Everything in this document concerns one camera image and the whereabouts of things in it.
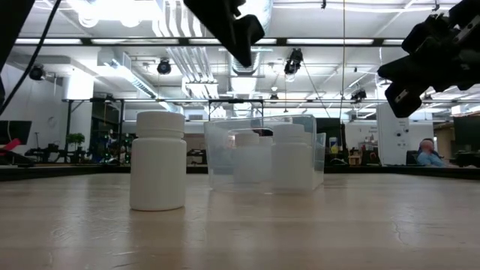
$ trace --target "white pill bottle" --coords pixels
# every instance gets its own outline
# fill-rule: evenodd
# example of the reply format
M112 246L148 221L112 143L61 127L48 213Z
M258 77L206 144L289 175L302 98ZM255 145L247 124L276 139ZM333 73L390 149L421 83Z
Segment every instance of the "white pill bottle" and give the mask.
M173 112L141 112L136 119L130 176L130 207L165 211L185 204L187 143L185 117Z

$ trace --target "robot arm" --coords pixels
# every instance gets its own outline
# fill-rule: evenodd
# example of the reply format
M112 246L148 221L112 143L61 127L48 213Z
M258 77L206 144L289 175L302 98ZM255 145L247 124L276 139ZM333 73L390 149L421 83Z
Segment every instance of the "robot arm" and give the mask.
M252 65L251 46L265 32L254 15L236 19L245 0L184 0L184 3L240 64Z
M408 56L384 64L378 74L391 80L385 91L398 118L414 113L429 87L436 92L457 86L461 91L480 83L480 2L463 0L448 16L430 15L402 43Z

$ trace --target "wooden table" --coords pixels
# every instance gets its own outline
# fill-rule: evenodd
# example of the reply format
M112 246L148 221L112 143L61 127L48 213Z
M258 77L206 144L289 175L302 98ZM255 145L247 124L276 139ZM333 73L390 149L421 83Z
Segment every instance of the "wooden table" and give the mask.
M0 183L0 269L480 269L480 182L326 175L310 196L210 191L131 211L129 175Z

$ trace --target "computer monitor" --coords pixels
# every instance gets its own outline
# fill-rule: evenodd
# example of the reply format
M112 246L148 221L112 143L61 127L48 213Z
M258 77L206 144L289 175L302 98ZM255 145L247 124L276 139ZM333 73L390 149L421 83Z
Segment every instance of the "computer monitor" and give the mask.
M29 141L32 121L0 121L0 145L18 139L21 145Z
M331 137L335 137L337 138L338 146L342 146L341 123L339 118L317 118L316 133L325 133L326 142L328 142Z

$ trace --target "man sitting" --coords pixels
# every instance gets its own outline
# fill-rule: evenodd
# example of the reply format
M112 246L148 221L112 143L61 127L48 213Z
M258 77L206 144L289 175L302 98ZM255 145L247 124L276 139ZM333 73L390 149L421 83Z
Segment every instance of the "man sitting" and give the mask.
M443 161L438 157L438 154L434 154L434 143L430 140L424 139L420 143L421 153L417 157L417 163L419 165L428 167L446 167Z

